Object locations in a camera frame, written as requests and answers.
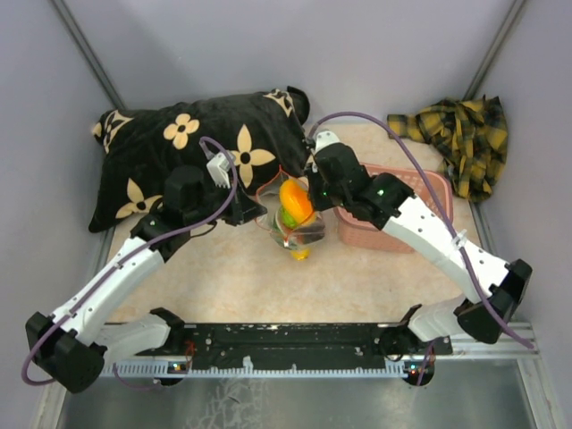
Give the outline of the orange toy fruit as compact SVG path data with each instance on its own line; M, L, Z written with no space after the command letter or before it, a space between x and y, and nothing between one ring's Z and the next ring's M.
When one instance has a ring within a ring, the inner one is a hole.
M296 223L302 223L314 213L307 191L293 179L288 179L281 185L279 199L281 206Z

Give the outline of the clear zip top bag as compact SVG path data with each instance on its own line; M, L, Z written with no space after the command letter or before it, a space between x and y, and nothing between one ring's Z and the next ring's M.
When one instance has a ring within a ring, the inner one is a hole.
M282 168L255 193L255 201L266 209L257 225L297 261L307 259L312 248L325 238L325 223L310 200L308 186Z

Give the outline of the green bumpy toy fruit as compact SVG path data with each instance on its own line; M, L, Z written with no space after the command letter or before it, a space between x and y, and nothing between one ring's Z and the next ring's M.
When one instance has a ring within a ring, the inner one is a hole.
M280 210L280 219L288 229L294 229L299 225L297 220L283 208Z

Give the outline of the pink plastic basket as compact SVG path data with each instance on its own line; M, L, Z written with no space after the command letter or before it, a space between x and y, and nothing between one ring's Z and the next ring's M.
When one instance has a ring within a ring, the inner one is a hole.
M401 215L391 217L381 230L336 207L338 236L344 244L393 253L413 253L420 249L431 255L451 241L443 219L453 219L452 190L442 175L377 164L366 164L365 168L372 177L384 173L394 175L413 190L414 196L398 207Z

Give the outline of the yellow toy mango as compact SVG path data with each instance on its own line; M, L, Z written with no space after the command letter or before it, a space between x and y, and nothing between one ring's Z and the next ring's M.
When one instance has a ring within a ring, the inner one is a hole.
M305 249L297 249L297 250L292 250L290 252L290 255L296 260L296 261L302 261L307 259L310 256L310 249L309 248L305 248Z

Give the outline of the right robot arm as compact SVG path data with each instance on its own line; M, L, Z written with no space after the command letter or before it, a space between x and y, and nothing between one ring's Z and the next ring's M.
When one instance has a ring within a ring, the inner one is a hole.
M371 175L353 149L341 142L315 144L306 170L310 200L318 211L341 207L361 222L405 242L454 281L462 294L415 310L399 332L400 346L420 353L431 341L466 333L495 343L506 333L528 349L531 341L508 325L532 269L523 260L508 263L455 231L404 181L383 172Z

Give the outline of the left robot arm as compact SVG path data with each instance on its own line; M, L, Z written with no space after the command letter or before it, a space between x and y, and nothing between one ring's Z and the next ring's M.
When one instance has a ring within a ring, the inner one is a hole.
M25 324L34 363L68 392L85 391L102 370L141 352L173 355L186 343L185 323L162 307L139 320L109 325L110 314L155 270L191 240L191 230L224 221L231 226L265 215L238 180L219 187L197 167L176 168L164 196L131 230L113 259L50 315Z

